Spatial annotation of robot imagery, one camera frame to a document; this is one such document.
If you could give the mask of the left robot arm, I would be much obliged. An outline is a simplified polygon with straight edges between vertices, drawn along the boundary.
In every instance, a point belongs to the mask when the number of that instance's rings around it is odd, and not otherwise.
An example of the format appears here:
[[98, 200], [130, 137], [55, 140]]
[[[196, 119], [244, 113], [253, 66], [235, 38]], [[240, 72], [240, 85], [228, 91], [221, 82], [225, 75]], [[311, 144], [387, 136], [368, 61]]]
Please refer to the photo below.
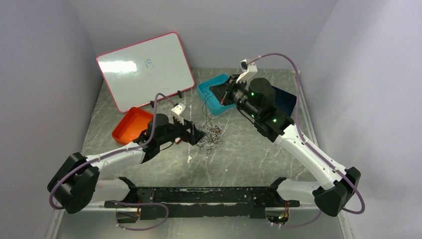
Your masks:
[[192, 121], [173, 122], [164, 114], [157, 114], [139, 137], [118, 149], [97, 155], [71, 154], [49, 182], [50, 206], [69, 214], [81, 211], [88, 204], [118, 201], [125, 207], [136, 204], [136, 186], [127, 178], [105, 178], [129, 166], [145, 163], [155, 157], [161, 145], [181, 140], [197, 144], [205, 132]]

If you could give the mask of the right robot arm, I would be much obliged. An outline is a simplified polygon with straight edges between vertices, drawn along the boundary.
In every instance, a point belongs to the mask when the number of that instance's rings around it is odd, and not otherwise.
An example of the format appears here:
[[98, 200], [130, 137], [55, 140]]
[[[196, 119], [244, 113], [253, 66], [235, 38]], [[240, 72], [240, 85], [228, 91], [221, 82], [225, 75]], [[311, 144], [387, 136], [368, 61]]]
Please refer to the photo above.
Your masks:
[[309, 141], [298, 124], [275, 106], [276, 91], [267, 79], [255, 78], [247, 84], [230, 76], [222, 85], [211, 87], [211, 91], [221, 105], [236, 105], [251, 117], [263, 137], [287, 150], [316, 179], [314, 182], [283, 179], [276, 183], [268, 194], [272, 205], [281, 206], [290, 200], [313, 203], [326, 215], [335, 217], [358, 194], [360, 171], [344, 167]]

